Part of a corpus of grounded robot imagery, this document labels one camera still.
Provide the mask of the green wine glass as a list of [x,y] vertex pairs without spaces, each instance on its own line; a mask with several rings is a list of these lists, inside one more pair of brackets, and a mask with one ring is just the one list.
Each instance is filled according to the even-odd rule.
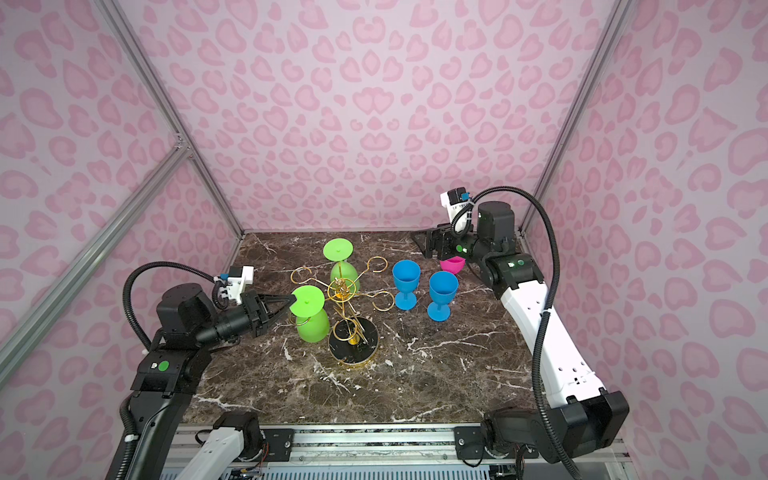
[[303,285],[293,291],[295,302],[290,306],[296,317],[297,332],[302,340],[317,343],[326,338],[330,331],[328,314],[325,311],[325,295],[315,286]]
[[359,274],[348,261],[354,251],[353,244],[345,238],[334,238],[323,248],[323,255],[333,263],[330,282],[333,287],[344,287],[350,293],[360,290]]

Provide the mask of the magenta wine glass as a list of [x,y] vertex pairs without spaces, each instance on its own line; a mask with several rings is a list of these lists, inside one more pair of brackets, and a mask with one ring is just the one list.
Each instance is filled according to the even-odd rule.
[[440,268],[453,275],[458,275],[465,267],[466,260],[459,256],[454,256],[446,260],[440,260]]

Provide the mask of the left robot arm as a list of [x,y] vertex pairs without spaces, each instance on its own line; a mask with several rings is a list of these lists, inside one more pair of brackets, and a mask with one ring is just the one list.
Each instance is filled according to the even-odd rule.
[[240,305],[220,312],[197,283],[167,290],[157,306],[161,328],[119,408],[123,438],[107,477],[158,479],[212,352],[246,334],[266,334],[296,301],[293,294],[247,291]]

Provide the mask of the blue wine glass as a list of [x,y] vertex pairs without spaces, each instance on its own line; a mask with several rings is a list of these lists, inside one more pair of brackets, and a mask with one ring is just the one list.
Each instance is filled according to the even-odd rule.
[[430,277],[429,294],[431,303],[427,309],[430,319],[436,322],[444,322],[450,317],[450,303],[454,300],[458,287],[458,279],[450,272],[439,271]]
[[401,260],[394,265],[392,274],[398,290],[395,295],[395,306],[403,311],[412,310],[417,304],[415,290],[420,283],[420,266],[412,260]]

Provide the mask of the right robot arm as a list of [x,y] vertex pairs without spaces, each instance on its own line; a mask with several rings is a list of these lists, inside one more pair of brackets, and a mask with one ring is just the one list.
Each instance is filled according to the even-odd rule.
[[442,194],[440,201],[449,220],[421,231],[422,255],[476,265],[532,354],[534,409],[486,413],[479,427],[482,445],[469,456],[522,458],[530,449],[549,463],[566,463],[611,446],[629,404],[621,392],[606,389],[577,349],[553,306],[555,283],[545,280],[517,244],[511,206],[489,201],[469,213],[469,195],[459,191]]

